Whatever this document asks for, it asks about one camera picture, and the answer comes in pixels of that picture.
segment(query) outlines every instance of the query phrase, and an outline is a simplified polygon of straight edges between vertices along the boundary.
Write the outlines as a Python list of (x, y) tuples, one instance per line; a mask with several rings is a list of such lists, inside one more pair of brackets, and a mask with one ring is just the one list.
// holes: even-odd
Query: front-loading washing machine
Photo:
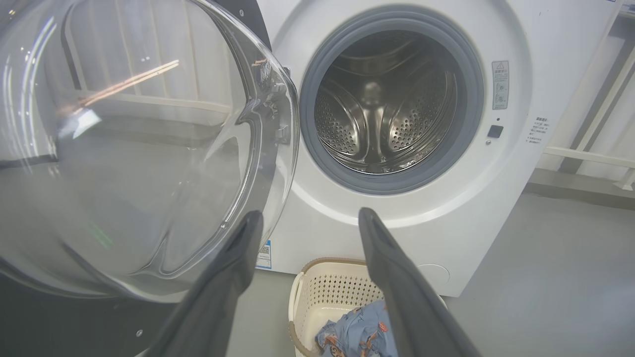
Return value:
[(273, 53), (299, 89), (302, 129), (271, 269), (363, 258), (356, 217), (367, 206), (449, 296), (498, 234), (619, 7), (259, 4)]
[(363, 258), (370, 207), (458, 296), (619, 2), (23, 1), (0, 19), (3, 272), (176, 301), (250, 210), (258, 265), (297, 273)]

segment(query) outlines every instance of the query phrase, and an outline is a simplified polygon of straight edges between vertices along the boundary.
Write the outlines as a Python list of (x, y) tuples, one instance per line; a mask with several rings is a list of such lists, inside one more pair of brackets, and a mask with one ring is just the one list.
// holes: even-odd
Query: sticker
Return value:
[(494, 77), (494, 103), (492, 109), (507, 109), (509, 98), (509, 61), (491, 63)]
[(525, 142), (541, 144), (542, 139), (547, 135), (547, 131), (549, 131), (549, 120), (547, 118), (537, 117), (530, 126), (529, 134), (527, 134)]
[(271, 269), (271, 241), (267, 241), (258, 252), (256, 267), (262, 269)]

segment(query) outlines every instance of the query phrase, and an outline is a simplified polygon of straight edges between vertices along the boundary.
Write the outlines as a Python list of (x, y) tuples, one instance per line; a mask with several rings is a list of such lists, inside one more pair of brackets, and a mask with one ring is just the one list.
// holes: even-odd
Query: laundry basket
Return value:
[(295, 277), (289, 297), (295, 355), (318, 354), (314, 339), (328, 320), (338, 321), (350, 310), (383, 299), (363, 260), (323, 258), (308, 263)]

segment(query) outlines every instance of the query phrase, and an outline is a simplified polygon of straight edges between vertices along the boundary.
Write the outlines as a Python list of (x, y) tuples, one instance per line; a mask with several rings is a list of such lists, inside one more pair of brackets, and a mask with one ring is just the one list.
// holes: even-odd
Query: gray floor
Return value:
[[(452, 315), (484, 357), (635, 356), (635, 212), (523, 195)], [(293, 276), (257, 271), (227, 355), (293, 356)]]

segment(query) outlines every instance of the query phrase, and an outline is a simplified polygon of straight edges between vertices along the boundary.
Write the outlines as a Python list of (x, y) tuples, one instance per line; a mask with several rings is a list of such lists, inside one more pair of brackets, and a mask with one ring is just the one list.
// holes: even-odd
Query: transparent door glass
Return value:
[(263, 211), (263, 242), (273, 230), (297, 156), (297, 95), (217, 5), (21, 1), (0, 15), (0, 81), (12, 277), (176, 301), (246, 212)]

